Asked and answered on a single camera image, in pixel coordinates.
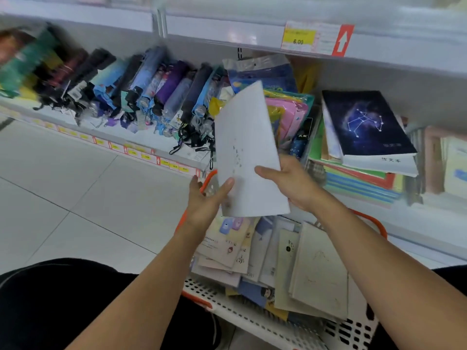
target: hand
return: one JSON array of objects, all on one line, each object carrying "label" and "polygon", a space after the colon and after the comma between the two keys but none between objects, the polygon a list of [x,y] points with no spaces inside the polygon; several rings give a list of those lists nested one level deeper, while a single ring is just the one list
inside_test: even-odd
[{"label": "hand", "polygon": [[277,184],[282,194],[298,208],[310,211],[310,201],[318,184],[305,172],[300,162],[293,156],[279,155],[281,170],[256,166],[254,171],[260,177]]},{"label": "hand", "polygon": [[206,230],[214,217],[216,217],[220,204],[227,199],[227,194],[234,186],[234,183],[235,180],[229,178],[219,188],[216,194],[206,197],[199,191],[202,183],[198,182],[198,177],[193,176],[191,179],[188,207],[186,208],[186,220],[182,228],[186,228],[190,231],[190,234],[194,234],[197,244],[203,241]]}]

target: forearm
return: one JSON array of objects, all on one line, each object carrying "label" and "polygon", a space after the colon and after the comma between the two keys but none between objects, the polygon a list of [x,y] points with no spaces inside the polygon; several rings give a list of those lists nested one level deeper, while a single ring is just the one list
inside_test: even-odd
[{"label": "forearm", "polygon": [[313,188],[308,208],[400,349],[465,347],[463,294],[375,233],[324,189]]},{"label": "forearm", "polygon": [[197,241],[186,225],[67,350],[158,349],[180,297]]}]

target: constellation cover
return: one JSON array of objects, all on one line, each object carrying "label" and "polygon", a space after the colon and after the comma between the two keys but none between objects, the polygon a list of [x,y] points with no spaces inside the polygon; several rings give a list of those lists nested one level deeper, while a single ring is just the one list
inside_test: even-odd
[{"label": "constellation cover", "polygon": [[323,101],[345,156],[417,153],[381,92],[323,91]]}]

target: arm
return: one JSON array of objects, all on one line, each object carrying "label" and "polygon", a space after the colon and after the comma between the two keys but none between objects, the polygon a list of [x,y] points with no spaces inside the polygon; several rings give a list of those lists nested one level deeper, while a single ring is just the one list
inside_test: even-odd
[{"label": "arm", "polygon": [[464,349],[467,297],[393,246],[320,188],[293,157],[255,170],[313,213],[378,319],[400,349]]},{"label": "arm", "polygon": [[159,349],[188,274],[191,257],[234,185],[229,179],[212,197],[190,183],[186,220],[144,271],[66,348]]}]

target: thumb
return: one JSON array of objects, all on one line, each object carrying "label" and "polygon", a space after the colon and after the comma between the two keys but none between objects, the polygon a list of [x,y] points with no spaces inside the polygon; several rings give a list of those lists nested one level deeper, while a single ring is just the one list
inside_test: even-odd
[{"label": "thumb", "polygon": [[262,178],[269,179],[270,181],[276,182],[281,176],[281,171],[277,171],[272,168],[267,168],[263,166],[256,166],[254,171],[257,175]]},{"label": "thumb", "polygon": [[231,191],[232,187],[234,186],[235,179],[230,177],[225,181],[224,184],[219,188],[216,194],[213,195],[212,199],[216,202],[217,205],[221,204],[224,199],[227,198],[227,194]]}]

